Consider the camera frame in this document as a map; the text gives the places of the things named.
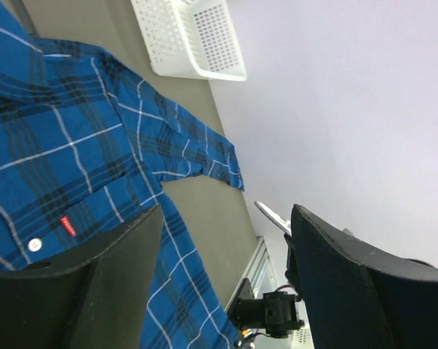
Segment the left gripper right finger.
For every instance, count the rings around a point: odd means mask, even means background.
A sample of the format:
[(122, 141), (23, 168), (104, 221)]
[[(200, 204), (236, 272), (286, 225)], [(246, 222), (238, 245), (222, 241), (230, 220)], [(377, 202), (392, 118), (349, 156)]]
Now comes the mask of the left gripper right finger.
[(438, 348), (438, 268), (385, 252), (298, 204), (290, 283), (315, 348)]

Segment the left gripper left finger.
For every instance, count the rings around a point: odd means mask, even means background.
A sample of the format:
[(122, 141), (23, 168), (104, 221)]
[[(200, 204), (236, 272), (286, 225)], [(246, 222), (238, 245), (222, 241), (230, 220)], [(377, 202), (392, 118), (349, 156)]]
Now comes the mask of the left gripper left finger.
[(0, 348), (136, 348), (161, 235), (153, 206), (24, 270), (0, 272)]

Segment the blue plaid shirt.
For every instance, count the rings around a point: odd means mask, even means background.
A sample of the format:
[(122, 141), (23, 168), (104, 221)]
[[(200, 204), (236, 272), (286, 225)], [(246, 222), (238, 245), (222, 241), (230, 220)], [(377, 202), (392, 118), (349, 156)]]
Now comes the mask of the blue plaid shirt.
[(163, 183), (243, 189), (233, 145), (104, 48), (35, 39), (0, 2), (0, 272), (160, 206), (139, 348), (232, 348), (237, 331)]

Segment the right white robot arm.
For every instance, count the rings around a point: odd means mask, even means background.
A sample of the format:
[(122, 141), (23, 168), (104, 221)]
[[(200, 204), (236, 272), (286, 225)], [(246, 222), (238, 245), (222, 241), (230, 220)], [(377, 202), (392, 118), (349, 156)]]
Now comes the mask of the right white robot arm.
[(262, 297), (256, 297), (251, 280), (243, 279), (227, 310), (231, 323), (239, 330), (238, 338), (234, 342), (235, 348), (252, 348), (256, 337), (260, 335), (285, 340), (293, 332), (308, 328), (308, 322), (298, 312), (298, 303), (303, 298), (295, 247), (292, 243), (291, 222), (260, 201), (255, 201), (254, 204), (283, 232), (287, 244), (287, 283), (272, 292), (265, 292)]

